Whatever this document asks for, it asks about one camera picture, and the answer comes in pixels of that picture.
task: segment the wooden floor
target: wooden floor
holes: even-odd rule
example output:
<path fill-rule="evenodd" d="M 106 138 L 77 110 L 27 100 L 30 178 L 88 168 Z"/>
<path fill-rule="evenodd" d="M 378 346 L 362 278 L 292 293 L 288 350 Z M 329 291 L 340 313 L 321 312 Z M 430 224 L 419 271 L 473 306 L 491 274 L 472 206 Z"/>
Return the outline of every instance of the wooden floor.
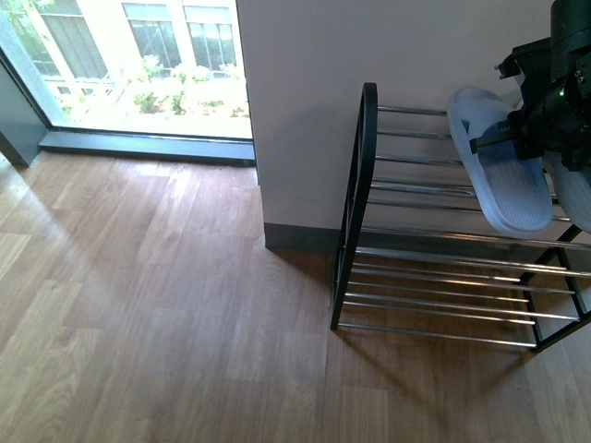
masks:
<path fill-rule="evenodd" d="M 2 443 L 591 441 L 591 328 L 333 334 L 332 258 L 264 248 L 252 169 L 1 159 L 0 252 Z"/>

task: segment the shoe rack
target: shoe rack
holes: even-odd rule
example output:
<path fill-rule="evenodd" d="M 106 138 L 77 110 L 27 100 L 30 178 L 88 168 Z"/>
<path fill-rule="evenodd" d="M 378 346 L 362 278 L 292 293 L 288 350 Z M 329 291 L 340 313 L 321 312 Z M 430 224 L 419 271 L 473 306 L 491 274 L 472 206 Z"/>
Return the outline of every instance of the shoe rack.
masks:
<path fill-rule="evenodd" d="M 462 168 L 457 160 L 378 153 L 386 138 L 401 144 L 412 138 L 451 141 L 443 133 L 378 128 L 382 113 L 446 118 L 444 111 L 378 105 L 377 86 L 364 84 L 334 267 L 331 329 L 370 329 L 539 352 L 589 323 L 583 289 L 591 282 L 591 271 L 574 268 L 571 251 L 591 254 L 591 245 L 576 242 L 581 230 L 561 214 L 555 198 L 556 240 L 366 220 L 369 207 L 392 214 L 410 210 L 429 220 L 441 214 L 458 221 L 479 216 L 484 220 L 477 205 L 450 203 L 475 199 L 470 186 L 375 174 L 380 162 Z M 416 198 L 409 201 L 401 195 Z M 439 196 L 445 197 L 442 203 L 437 202 Z"/>

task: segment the baseboard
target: baseboard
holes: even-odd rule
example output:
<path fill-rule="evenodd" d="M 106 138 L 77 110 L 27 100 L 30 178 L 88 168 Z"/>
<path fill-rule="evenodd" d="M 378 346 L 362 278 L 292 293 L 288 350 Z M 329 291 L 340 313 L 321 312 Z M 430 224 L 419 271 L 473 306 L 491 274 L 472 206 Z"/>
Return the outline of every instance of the baseboard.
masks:
<path fill-rule="evenodd" d="M 269 249 L 334 254 L 339 235 L 338 229 L 265 223 L 265 246 Z"/>
<path fill-rule="evenodd" d="M 296 251 L 335 254 L 339 241 L 338 229 L 313 228 L 288 224 L 265 223 L 265 246 L 269 249 L 291 249 Z M 527 248 L 518 245 L 494 245 L 435 239 L 413 235 L 385 235 L 362 233 L 359 245 L 403 251 L 427 252 L 431 254 L 454 255 L 462 251 L 465 257 L 492 259 L 522 259 Z"/>

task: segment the slipper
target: slipper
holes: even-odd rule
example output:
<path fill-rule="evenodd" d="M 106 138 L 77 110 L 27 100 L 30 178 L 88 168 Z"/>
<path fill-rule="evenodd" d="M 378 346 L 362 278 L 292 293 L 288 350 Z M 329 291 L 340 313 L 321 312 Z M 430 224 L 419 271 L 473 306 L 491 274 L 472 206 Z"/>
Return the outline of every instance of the slipper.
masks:
<path fill-rule="evenodd" d="M 510 237 L 533 238 L 552 221 L 552 200 L 541 160 L 519 160 L 510 140 L 481 148 L 476 154 L 470 150 L 472 138 L 500 132 L 497 123 L 512 111 L 490 91 L 465 88 L 450 98 L 448 121 L 488 222 Z"/>
<path fill-rule="evenodd" d="M 559 152 L 546 151 L 542 164 L 550 174 L 564 213 L 576 226 L 591 233 L 591 166 L 571 172 L 562 165 Z"/>

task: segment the window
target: window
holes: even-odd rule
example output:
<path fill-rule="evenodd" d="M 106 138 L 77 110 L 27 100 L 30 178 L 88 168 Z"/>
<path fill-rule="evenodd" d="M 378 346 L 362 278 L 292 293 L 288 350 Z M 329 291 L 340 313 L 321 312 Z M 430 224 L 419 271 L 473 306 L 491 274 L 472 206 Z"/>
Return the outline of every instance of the window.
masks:
<path fill-rule="evenodd" d="M 131 3 L 124 3 L 123 8 L 139 53 L 141 56 L 157 56 L 164 67 L 162 73 L 168 76 L 170 70 L 181 63 L 168 8 L 166 5 Z"/>
<path fill-rule="evenodd" d="M 195 60 L 215 73 L 236 65 L 232 17 L 227 7 L 185 6 Z"/>
<path fill-rule="evenodd" d="M 76 78 L 103 78 L 107 68 L 76 0 L 40 6 L 43 21 Z"/>
<path fill-rule="evenodd" d="M 30 60 L 39 70 L 42 76 L 57 77 L 59 71 L 54 64 L 54 60 L 47 52 L 41 37 L 33 27 L 29 17 L 25 14 L 22 6 L 12 9 L 9 2 L 3 0 L 0 2 L 6 18 L 10 21 L 14 32 L 22 43 Z"/>

